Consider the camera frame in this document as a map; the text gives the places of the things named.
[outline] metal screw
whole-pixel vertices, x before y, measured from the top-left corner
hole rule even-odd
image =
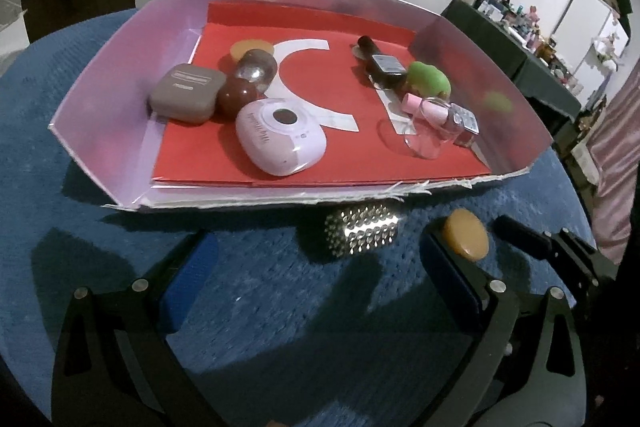
[[[489,283],[489,288],[496,293],[504,293],[507,290],[507,285],[500,280],[494,279]]]
[[[553,286],[553,288],[551,288],[549,290],[549,293],[551,293],[551,296],[554,299],[561,300],[561,299],[564,298],[564,292],[560,288],[558,288],[557,286]]]
[[[149,281],[146,279],[136,279],[131,284],[131,289],[134,292],[143,292],[149,288]]]
[[[89,289],[84,286],[80,286],[76,291],[74,291],[74,297],[78,300],[84,299],[89,294]]]

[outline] cardboard tray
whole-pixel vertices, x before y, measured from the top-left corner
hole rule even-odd
[[[442,17],[401,0],[242,0],[355,15],[416,32],[412,55],[439,67],[454,101],[471,109],[481,137],[476,152],[492,174],[470,180],[363,187],[161,187],[151,176],[164,123],[146,98],[174,65],[189,62],[211,1],[152,0],[125,23],[80,74],[49,128],[115,208],[220,208],[315,204],[402,197],[434,188],[501,180],[526,172],[551,144],[529,103],[507,76]]]

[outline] orange knob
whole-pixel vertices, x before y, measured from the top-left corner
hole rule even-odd
[[[442,236],[451,250],[469,261],[480,261],[489,253],[486,228],[466,208],[457,208],[447,217]]]

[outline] bottle label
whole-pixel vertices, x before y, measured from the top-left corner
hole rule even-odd
[[[476,120],[476,115],[474,115],[468,109],[464,107],[460,107],[459,105],[452,103],[451,107],[462,117],[462,123],[467,131],[471,131],[473,134],[479,134],[478,129],[478,120]]]
[[[406,69],[400,63],[400,60],[391,55],[371,55],[371,58],[383,73],[406,73]]]

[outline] green sponge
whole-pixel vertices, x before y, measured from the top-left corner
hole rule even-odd
[[[447,75],[435,66],[414,62],[409,66],[406,81],[423,98],[439,96],[448,100],[451,95],[451,84]]]

